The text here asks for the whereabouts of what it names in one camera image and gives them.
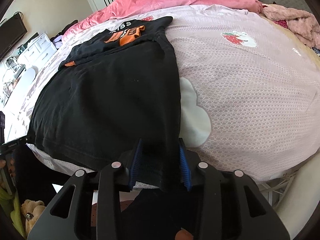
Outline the person left hand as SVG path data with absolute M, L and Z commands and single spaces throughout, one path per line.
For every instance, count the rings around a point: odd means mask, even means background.
M 6 189 L 7 184 L 11 181 L 15 183 L 15 159 L 12 154 L 1 157 L 1 188 Z

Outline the person right hand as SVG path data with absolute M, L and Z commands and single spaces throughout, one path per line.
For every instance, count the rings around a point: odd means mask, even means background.
M 191 233 L 189 233 L 185 229 L 181 229 L 179 232 L 176 233 L 175 240 L 193 240 L 194 237 Z

